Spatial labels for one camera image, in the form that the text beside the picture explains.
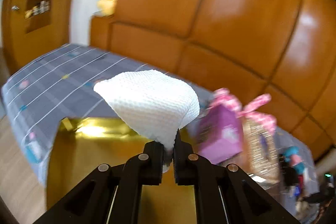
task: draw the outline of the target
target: door handle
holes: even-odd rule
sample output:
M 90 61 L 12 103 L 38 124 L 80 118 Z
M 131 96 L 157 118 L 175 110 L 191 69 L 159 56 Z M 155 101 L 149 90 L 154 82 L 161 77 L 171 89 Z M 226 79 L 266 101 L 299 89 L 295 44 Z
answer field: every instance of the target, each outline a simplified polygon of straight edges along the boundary
M 12 11 L 17 11 L 17 10 L 20 10 L 20 8 L 16 5 L 12 6 Z

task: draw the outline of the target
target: mattress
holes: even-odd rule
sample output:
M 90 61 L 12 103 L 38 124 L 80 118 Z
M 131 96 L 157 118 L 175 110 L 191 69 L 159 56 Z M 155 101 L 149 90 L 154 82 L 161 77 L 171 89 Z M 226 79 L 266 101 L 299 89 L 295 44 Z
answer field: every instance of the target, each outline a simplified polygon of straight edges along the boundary
M 35 59 L 9 78 L 2 88 L 7 116 L 41 184 L 46 182 L 49 154 L 61 119 L 117 116 L 93 91 L 95 82 L 125 71 L 149 69 L 157 68 L 98 48 L 66 44 Z M 205 109 L 211 92 L 187 83 L 197 93 L 201 110 Z M 188 125 L 191 135 L 195 134 L 197 123 L 198 119 Z M 291 145 L 300 148 L 309 170 L 307 190 L 317 192 L 314 162 L 308 147 L 280 128 L 275 134 L 275 143 L 279 152 Z

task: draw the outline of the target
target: pink polka dot bow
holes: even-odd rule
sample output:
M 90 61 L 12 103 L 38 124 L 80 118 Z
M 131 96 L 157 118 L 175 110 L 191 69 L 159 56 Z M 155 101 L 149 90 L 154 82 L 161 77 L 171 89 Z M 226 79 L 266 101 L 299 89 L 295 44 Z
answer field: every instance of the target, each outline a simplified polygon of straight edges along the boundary
M 255 111 L 262 105 L 267 104 L 270 100 L 271 95 L 266 93 L 258 96 L 242 109 L 242 104 L 239 99 L 231 94 L 228 89 L 219 89 L 215 90 L 214 99 L 209 107 L 212 108 L 222 104 L 227 109 L 234 112 L 237 118 L 246 117 L 252 119 L 256 123 L 261 124 L 270 134 L 273 134 L 277 128 L 277 119 L 273 115 Z

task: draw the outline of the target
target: textured white towel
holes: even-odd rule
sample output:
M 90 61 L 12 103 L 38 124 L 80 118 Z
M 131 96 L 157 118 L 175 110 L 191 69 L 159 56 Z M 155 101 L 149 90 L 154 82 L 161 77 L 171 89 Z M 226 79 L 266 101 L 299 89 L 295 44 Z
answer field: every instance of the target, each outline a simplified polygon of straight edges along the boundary
M 93 90 L 130 128 L 167 150 L 174 146 L 177 129 L 200 112 L 191 86 L 156 70 L 123 72 L 97 83 Z

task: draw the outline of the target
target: gold tray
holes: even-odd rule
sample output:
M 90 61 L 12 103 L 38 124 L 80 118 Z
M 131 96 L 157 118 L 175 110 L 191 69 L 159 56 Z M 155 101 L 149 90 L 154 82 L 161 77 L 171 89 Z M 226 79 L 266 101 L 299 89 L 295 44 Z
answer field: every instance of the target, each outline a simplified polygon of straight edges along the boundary
M 186 130 L 181 139 L 191 142 Z M 64 118 L 50 155 L 47 177 L 47 209 L 102 163 L 125 163 L 143 151 L 151 140 L 138 135 L 119 118 Z M 177 186 L 173 166 L 159 186 L 142 187 L 139 224 L 194 224 L 196 208 L 193 186 Z

